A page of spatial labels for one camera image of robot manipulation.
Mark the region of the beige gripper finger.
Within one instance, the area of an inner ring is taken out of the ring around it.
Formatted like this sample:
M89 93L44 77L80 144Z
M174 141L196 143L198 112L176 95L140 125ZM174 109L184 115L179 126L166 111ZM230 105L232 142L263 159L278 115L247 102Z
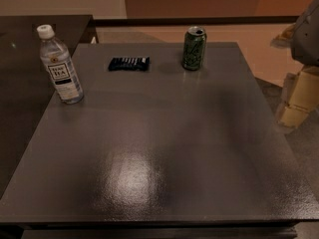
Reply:
M275 48L289 48L291 46L294 31L294 24L288 26L279 35L271 40L270 45Z
M319 67L304 66L284 80L275 118L277 130L288 134L299 128L319 107Z

